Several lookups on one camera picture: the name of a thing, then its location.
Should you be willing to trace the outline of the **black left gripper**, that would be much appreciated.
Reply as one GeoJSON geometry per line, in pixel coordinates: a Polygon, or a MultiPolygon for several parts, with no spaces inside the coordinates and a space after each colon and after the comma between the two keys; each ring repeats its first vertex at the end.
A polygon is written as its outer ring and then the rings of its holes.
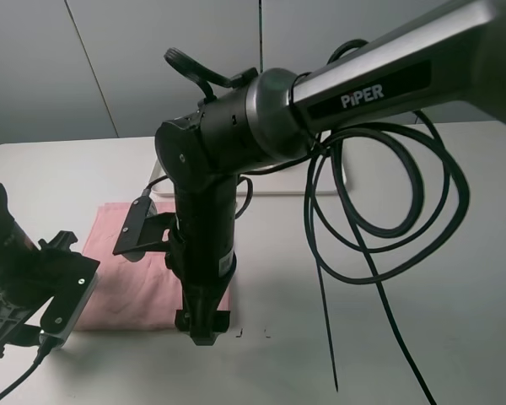
{"type": "Polygon", "coordinates": [[[22,258],[15,267],[0,270],[0,359],[6,345],[42,346],[40,319],[61,279],[68,273],[97,269],[99,262],[72,251],[78,241],[71,231],[60,231],[50,241],[39,240],[39,247],[27,248],[8,241],[15,256],[22,258]]]}

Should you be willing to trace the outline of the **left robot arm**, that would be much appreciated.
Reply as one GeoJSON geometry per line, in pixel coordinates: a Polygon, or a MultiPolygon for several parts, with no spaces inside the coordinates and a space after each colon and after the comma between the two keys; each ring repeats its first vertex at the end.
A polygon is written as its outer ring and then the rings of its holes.
{"type": "Polygon", "coordinates": [[[97,283],[99,262],[71,250],[71,231],[34,244],[0,184],[0,359],[6,345],[47,354],[71,334],[97,283]]]}

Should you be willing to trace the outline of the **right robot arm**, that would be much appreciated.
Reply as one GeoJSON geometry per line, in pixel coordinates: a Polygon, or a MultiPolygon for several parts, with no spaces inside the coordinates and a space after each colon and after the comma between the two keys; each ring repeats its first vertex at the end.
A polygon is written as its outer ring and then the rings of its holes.
{"type": "Polygon", "coordinates": [[[506,124],[506,1],[446,3],[305,77],[272,68],[225,78],[175,48],[164,58],[205,94],[155,135],[175,194],[166,259],[198,345],[215,342],[236,266],[240,174],[303,158],[319,132],[452,100],[506,124]]]}

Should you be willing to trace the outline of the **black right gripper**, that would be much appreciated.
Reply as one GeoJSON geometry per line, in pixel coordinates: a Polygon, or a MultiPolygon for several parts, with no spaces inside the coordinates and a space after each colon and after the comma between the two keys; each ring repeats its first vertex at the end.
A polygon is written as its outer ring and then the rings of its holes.
{"type": "Polygon", "coordinates": [[[175,312],[175,326],[196,346],[213,346],[229,329],[230,311],[219,304],[237,265],[234,224],[222,228],[173,221],[170,251],[165,264],[180,280],[182,307],[175,312]]]}

